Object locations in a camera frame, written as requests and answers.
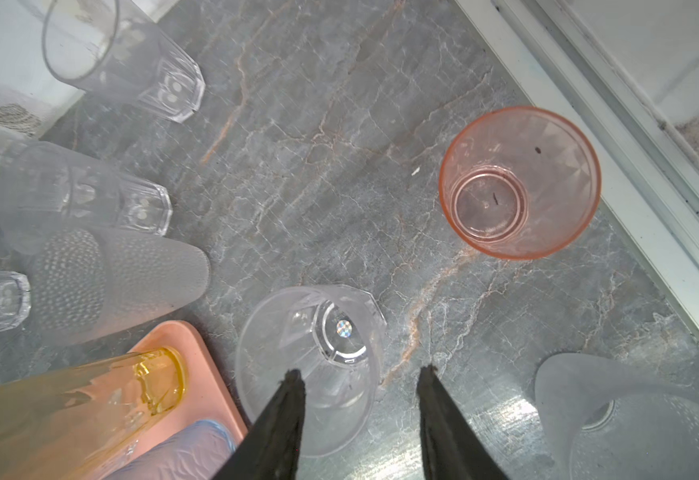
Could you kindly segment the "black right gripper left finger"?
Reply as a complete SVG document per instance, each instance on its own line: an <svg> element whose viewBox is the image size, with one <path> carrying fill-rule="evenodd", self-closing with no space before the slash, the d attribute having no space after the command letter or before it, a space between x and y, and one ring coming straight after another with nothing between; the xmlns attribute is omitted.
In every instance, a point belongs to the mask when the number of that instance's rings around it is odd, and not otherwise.
<svg viewBox="0 0 699 480"><path fill-rule="evenodd" d="M213 479L296 479L305 413L305 382L300 370L292 369Z"/></svg>

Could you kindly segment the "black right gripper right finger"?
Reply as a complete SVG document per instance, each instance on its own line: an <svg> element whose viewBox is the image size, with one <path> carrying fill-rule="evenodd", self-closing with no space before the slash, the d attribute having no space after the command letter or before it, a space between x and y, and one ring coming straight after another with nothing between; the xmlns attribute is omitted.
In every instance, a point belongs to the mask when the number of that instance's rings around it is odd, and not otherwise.
<svg viewBox="0 0 699 480"><path fill-rule="evenodd" d="M507 479L437 378L433 365L417 380L425 479Z"/></svg>

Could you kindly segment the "blue frosted glass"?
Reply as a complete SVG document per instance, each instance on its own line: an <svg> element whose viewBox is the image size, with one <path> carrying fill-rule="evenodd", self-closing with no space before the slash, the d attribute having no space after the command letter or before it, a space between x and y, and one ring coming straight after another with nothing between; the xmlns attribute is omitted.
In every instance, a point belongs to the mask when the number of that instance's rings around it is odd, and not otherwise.
<svg viewBox="0 0 699 480"><path fill-rule="evenodd" d="M212 479L236 444L219 422L204 419L181 430L107 479Z"/></svg>

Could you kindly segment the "pink plastic tray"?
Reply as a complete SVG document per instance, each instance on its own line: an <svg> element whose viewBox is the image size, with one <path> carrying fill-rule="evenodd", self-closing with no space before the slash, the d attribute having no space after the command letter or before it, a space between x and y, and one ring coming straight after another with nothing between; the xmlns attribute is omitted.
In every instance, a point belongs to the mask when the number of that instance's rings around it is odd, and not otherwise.
<svg viewBox="0 0 699 480"><path fill-rule="evenodd" d="M131 350L142 353L160 347L172 348L185 361L182 401L155 426L119 450L91 478L105 478L201 420L215 421L225 427L233 446L239 446L247 435L247 426L198 330L185 321L164 321Z"/></svg>

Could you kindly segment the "clear round glass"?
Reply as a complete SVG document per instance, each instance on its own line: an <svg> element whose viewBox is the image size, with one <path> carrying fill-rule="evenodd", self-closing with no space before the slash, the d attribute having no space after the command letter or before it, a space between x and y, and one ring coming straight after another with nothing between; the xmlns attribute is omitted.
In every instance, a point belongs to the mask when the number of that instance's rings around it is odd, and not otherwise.
<svg viewBox="0 0 699 480"><path fill-rule="evenodd" d="M289 287L261 301L238 343L235 382L251 421L289 370L306 386L303 456L334 454L361 432L381 383L387 322L367 291Z"/></svg>

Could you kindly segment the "yellow transparent glass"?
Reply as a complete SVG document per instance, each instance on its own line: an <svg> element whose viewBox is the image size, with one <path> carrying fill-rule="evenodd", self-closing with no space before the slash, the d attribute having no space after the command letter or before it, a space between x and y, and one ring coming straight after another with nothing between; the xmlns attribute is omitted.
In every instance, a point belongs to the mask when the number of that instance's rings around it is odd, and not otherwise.
<svg viewBox="0 0 699 480"><path fill-rule="evenodd" d="M0 479L83 479L176 409L184 358L133 352L0 385Z"/></svg>

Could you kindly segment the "frosted dotted glass right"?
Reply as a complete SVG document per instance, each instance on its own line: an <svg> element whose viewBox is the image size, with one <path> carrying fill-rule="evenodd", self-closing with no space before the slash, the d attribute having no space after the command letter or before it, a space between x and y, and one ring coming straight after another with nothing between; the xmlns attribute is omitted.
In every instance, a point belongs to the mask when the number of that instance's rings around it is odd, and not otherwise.
<svg viewBox="0 0 699 480"><path fill-rule="evenodd" d="M567 479L699 479L699 396L615 360L547 358L535 405Z"/></svg>

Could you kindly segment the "frosted dotted glass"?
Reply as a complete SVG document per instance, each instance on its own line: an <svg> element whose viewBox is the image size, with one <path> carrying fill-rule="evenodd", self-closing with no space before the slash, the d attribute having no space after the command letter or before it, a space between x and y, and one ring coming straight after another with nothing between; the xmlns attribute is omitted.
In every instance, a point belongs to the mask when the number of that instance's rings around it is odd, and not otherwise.
<svg viewBox="0 0 699 480"><path fill-rule="evenodd" d="M71 228L30 263L33 328L74 345L174 312L208 289L211 262L196 246L119 229Z"/></svg>
<svg viewBox="0 0 699 480"><path fill-rule="evenodd" d="M699 479L699 396L615 360L547 358L535 405L567 479Z"/></svg>

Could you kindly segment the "frosted dotted glass centre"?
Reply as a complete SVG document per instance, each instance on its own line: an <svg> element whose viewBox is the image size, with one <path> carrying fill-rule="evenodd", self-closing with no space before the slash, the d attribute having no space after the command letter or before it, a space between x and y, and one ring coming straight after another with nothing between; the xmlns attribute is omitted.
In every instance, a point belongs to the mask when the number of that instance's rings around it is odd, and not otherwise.
<svg viewBox="0 0 699 480"><path fill-rule="evenodd" d="M119 229L71 228L30 263L33 328L74 345L174 312L208 289L211 262L196 246Z"/></svg>

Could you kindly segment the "pink faceted glass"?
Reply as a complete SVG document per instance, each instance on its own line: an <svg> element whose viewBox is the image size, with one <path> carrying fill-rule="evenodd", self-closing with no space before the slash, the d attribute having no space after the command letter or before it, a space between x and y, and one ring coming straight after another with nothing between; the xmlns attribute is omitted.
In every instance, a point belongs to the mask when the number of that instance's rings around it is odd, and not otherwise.
<svg viewBox="0 0 699 480"><path fill-rule="evenodd" d="M535 260L587 229L601 198L601 164L577 125L515 106L463 128L439 170L439 202L455 233L489 256Z"/></svg>

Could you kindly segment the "clear faceted short glass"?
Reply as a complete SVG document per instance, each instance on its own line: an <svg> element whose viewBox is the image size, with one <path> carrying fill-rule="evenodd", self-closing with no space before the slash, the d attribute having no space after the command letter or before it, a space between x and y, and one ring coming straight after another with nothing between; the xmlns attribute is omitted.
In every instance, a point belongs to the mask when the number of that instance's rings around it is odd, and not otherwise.
<svg viewBox="0 0 699 480"><path fill-rule="evenodd" d="M163 236L172 214L164 186L0 126L0 224L21 254L70 227Z"/></svg>

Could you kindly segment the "clear tall glass back right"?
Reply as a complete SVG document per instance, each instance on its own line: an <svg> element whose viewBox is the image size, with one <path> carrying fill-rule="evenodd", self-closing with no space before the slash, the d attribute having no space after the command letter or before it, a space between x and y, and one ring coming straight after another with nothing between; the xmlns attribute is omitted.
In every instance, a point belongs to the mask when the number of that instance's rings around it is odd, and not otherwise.
<svg viewBox="0 0 699 480"><path fill-rule="evenodd" d="M59 81L182 123L206 84L199 64L133 1L53 1L42 47Z"/></svg>

